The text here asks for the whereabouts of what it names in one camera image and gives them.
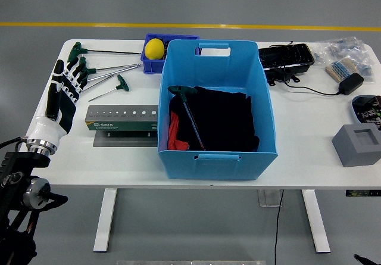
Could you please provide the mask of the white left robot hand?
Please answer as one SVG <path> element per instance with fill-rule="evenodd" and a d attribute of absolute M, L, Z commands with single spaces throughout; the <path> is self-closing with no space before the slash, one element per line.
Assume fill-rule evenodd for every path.
<path fill-rule="evenodd" d="M 58 60 L 52 72 L 48 94 L 36 115 L 36 128 L 30 139 L 48 141 L 58 146 L 72 127 L 76 104 L 88 83 L 85 63 L 78 58 L 64 63 Z"/>

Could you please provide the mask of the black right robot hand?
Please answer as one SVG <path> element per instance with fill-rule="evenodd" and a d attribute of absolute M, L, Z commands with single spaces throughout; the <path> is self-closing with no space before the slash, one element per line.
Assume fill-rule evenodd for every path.
<path fill-rule="evenodd" d="M 377 263 L 371 261 L 370 259 L 360 256 L 358 254 L 354 254 L 354 258 L 361 263 L 362 265 L 377 265 Z"/>

